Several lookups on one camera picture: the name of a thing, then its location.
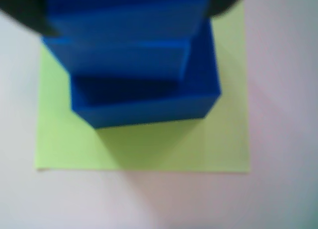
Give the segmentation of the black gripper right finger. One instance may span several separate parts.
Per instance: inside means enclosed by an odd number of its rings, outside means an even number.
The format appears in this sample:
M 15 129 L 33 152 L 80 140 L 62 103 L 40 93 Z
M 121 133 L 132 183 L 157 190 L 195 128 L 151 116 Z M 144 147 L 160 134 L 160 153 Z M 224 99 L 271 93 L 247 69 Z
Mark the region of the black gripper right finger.
M 206 16 L 220 16 L 233 7 L 238 1 L 239 0 L 209 0 Z

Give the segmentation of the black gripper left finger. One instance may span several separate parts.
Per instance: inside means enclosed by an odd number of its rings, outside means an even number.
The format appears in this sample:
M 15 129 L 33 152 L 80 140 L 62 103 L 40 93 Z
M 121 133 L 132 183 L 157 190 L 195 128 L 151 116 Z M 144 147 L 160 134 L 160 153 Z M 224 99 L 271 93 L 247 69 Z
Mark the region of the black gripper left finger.
M 58 36 L 46 19 L 45 0 L 0 0 L 0 9 L 28 29 L 45 36 Z

